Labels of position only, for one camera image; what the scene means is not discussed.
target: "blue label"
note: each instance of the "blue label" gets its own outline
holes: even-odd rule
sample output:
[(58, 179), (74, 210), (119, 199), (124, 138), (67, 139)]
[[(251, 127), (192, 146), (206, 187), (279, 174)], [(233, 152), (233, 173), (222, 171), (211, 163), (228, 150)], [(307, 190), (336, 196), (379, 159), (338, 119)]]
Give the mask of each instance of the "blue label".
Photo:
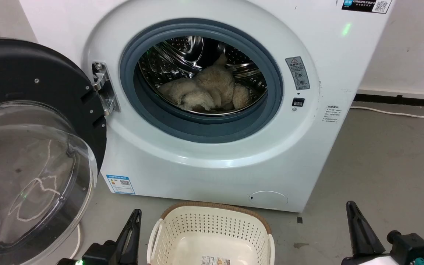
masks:
[(106, 177), (115, 193), (135, 194), (132, 183), (128, 177), (114, 175), (106, 175)]

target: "gray concrete floor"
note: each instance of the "gray concrete floor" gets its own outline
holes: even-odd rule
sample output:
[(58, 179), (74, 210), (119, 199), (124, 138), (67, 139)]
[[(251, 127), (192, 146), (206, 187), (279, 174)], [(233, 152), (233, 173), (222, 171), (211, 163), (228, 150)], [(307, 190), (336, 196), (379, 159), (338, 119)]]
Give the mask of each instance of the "gray concrete floor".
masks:
[[(424, 107), (356, 103), (393, 112), (424, 115)], [(139, 264), (153, 225), (177, 201), (112, 194), (102, 179), (82, 220), (78, 258), (91, 243), (116, 240), (135, 208), (143, 211)], [(385, 237), (397, 229), (424, 238), (424, 119), (351, 110), (303, 213), (256, 209), (271, 225), (276, 265), (341, 263), (351, 255), (345, 203), (354, 200), (387, 251)], [(297, 216), (303, 223), (297, 223)], [(69, 257), (72, 236), (44, 264)]]

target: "open door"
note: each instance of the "open door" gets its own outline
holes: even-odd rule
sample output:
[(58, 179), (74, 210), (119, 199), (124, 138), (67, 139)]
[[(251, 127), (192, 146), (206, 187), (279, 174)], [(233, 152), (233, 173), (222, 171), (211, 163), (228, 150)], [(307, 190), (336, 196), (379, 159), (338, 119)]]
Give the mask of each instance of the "open door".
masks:
[(42, 259), (76, 228), (104, 158), (104, 112), (69, 59), (0, 39), (0, 265)]

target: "green led light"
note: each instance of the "green led light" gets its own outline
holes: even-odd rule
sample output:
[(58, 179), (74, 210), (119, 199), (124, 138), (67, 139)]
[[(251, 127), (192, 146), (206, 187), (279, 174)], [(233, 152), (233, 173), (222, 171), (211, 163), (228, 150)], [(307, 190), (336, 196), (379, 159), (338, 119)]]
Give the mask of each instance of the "green led light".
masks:
[(348, 35), (348, 32), (350, 31), (351, 28), (351, 23), (346, 24), (346, 26), (343, 29), (343, 32), (341, 32), (341, 35), (343, 37), (345, 37), (346, 35)]

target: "laundry basket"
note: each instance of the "laundry basket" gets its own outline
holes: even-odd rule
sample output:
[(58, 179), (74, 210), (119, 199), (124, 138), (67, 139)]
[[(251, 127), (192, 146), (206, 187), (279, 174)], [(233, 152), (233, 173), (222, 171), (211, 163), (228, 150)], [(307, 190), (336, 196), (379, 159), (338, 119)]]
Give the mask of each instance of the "laundry basket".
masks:
[(184, 202), (156, 222), (146, 256), (150, 265), (274, 265), (274, 240), (253, 211)]

